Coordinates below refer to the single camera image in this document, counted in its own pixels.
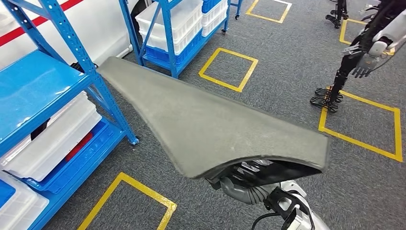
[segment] black cable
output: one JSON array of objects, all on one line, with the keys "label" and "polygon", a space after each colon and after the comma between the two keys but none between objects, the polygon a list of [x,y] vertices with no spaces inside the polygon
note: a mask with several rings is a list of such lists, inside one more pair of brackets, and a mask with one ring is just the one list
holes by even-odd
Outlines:
[{"label": "black cable", "polygon": [[262,215],[260,217],[258,217],[254,223],[252,224],[251,230],[255,230],[255,226],[258,224],[258,222],[266,217],[274,217],[274,216],[280,216],[278,213],[276,212],[272,212],[272,213],[267,213],[265,215]]}]

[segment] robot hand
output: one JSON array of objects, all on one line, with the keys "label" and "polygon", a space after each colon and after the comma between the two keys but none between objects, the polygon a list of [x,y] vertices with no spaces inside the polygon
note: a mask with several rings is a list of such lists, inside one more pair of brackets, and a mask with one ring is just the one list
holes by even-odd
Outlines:
[{"label": "robot hand", "polygon": [[357,66],[354,68],[352,75],[355,78],[368,77],[368,75],[376,68],[376,65],[381,61],[380,57],[374,57],[370,54],[364,54]]}]

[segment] blue plastic crate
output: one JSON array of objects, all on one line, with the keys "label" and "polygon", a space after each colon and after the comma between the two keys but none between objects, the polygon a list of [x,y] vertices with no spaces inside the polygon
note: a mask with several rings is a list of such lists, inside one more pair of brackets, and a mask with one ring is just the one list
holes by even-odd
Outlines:
[{"label": "blue plastic crate", "polygon": [[[202,30],[203,29],[197,33],[197,35],[189,42],[189,44],[179,55],[175,56],[176,66],[180,66],[184,59],[187,58],[189,53],[194,51],[194,47],[200,44],[203,39]],[[146,55],[161,62],[169,63],[169,54],[163,49],[146,46]]]},{"label": "blue plastic crate", "polygon": [[221,2],[221,0],[203,0],[202,12],[209,12],[219,2]]},{"label": "blue plastic crate", "polygon": [[23,179],[31,187],[38,191],[49,191],[57,194],[88,162],[88,160],[103,146],[106,140],[113,135],[113,131],[102,132],[107,128],[103,119],[91,130],[92,139],[86,143],[76,155],[66,161],[63,159],[42,181],[36,181],[32,178]]},{"label": "blue plastic crate", "polygon": [[0,180],[0,208],[14,195],[15,188]]}]

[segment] gray carpet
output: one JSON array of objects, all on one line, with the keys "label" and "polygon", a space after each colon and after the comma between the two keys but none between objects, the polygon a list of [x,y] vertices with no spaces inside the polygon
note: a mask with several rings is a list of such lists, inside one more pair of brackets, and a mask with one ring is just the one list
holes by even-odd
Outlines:
[{"label": "gray carpet", "polygon": [[[252,0],[243,3],[245,12]],[[333,82],[341,60],[340,31],[324,16],[334,8],[328,0],[290,0],[293,4],[283,24],[242,14],[230,19],[230,30],[220,32],[180,75],[182,81],[235,99],[317,130],[320,109],[309,104],[317,87]],[[359,20],[364,0],[349,0],[350,18]],[[279,17],[280,3],[259,0],[253,13]],[[360,30],[349,26],[346,38]],[[259,60],[242,93],[207,81],[198,75],[210,55],[223,47]],[[132,54],[125,57],[134,60]],[[345,91],[401,109],[406,122],[404,73],[406,50],[365,79],[349,78]],[[230,66],[218,59],[210,76],[236,84],[247,67]],[[124,172],[178,205],[169,230],[248,230],[254,219],[267,213],[263,205],[239,203],[204,180],[179,175],[146,124],[133,108],[112,90],[117,102],[140,137],[140,144],[126,141],[107,157],[82,187],[51,219],[45,229],[75,229],[88,215],[119,172]],[[393,115],[380,108],[344,98],[340,110],[327,116],[326,127],[386,151],[394,151]],[[403,149],[406,148],[402,127]],[[406,224],[406,170],[394,161],[357,145],[332,137],[329,170],[322,175],[297,180],[308,201],[332,230],[404,230]],[[128,185],[120,185],[101,209],[90,229],[156,229],[163,213],[159,204]],[[280,229],[279,218],[261,221],[257,230]]]}]

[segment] white robot part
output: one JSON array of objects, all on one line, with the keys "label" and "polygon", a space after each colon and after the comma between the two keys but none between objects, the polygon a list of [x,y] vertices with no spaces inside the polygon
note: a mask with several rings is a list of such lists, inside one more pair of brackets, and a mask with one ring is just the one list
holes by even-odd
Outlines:
[{"label": "white robot part", "polygon": [[379,57],[383,52],[385,52],[388,49],[388,47],[389,47],[388,44],[386,44],[385,42],[377,41],[372,45],[368,54],[373,57]]},{"label": "white robot part", "polygon": [[392,43],[386,48],[390,50],[406,38],[406,10],[401,12],[393,19],[383,30],[377,33],[372,41],[377,42],[382,37],[392,40]]}]

